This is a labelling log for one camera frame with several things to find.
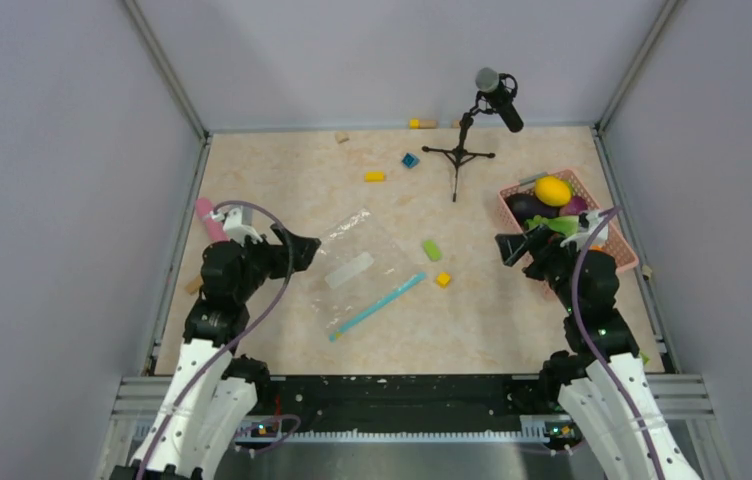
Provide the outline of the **green lettuce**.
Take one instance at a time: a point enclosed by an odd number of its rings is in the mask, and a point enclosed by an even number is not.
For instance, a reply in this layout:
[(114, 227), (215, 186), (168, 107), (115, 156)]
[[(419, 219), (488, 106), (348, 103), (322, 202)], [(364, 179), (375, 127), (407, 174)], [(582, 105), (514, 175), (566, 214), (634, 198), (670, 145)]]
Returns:
[(527, 219), (524, 223), (524, 230), (529, 232), (539, 226), (545, 226), (551, 231), (556, 232), (563, 237), (571, 237), (579, 232), (580, 220), (578, 215), (566, 215), (555, 218), (547, 218), (540, 215)]

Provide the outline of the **yellow lemon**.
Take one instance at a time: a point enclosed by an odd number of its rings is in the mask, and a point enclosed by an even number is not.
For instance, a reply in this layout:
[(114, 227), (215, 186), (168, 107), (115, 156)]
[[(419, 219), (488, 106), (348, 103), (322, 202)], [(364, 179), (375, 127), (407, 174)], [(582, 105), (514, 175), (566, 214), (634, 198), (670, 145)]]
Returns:
[(538, 200), (551, 207), (566, 206), (573, 196), (570, 186), (565, 181), (551, 175), (535, 181), (534, 194)]

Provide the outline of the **clear zip top bag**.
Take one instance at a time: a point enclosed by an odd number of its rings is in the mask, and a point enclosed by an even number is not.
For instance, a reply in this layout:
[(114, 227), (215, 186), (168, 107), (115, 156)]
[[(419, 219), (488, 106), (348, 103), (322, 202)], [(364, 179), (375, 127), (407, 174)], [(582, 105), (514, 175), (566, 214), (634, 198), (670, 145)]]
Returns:
[(426, 279), (367, 208), (321, 236), (307, 274), (306, 296), (331, 343)]

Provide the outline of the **dark purple eggplant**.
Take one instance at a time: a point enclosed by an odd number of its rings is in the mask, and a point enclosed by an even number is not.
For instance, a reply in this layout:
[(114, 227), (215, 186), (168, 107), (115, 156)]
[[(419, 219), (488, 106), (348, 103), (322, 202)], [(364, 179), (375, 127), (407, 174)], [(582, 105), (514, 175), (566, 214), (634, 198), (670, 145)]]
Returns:
[(518, 222), (523, 226), (528, 220), (535, 216), (542, 218), (556, 218), (559, 216), (559, 208), (545, 204), (534, 194), (515, 193), (505, 198), (508, 210)]

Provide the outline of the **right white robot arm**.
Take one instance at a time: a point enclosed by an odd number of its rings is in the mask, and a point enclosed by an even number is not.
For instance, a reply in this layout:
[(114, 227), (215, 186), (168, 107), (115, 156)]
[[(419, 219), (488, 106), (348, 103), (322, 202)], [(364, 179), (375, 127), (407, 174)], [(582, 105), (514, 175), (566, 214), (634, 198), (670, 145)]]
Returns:
[(696, 479), (648, 384), (639, 346), (616, 306), (615, 258), (578, 248), (540, 225), (495, 237), (501, 260), (524, 256), (524, 275), (545, 283), (566, 310), (568, 348), (553, 353), (539, 374), (538, 397), (565, 412), (608, 479)]

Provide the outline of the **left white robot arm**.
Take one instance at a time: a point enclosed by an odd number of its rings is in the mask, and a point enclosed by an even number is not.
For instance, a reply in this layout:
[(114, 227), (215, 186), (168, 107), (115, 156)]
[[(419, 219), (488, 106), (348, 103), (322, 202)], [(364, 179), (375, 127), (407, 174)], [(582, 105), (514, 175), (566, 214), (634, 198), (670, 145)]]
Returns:
[(267, 281), (289, 285), (307, 270), (321, 242), (271, 226), (263, 235), (218, 241), (205, 248), (199, 296), (185, 320), (176, 371), (145, 439), (113, 479), (212, 479), (249, 413), (271, 404), (266, 363), (235, 354), (266, 318), (250, 318), (248, 300)]

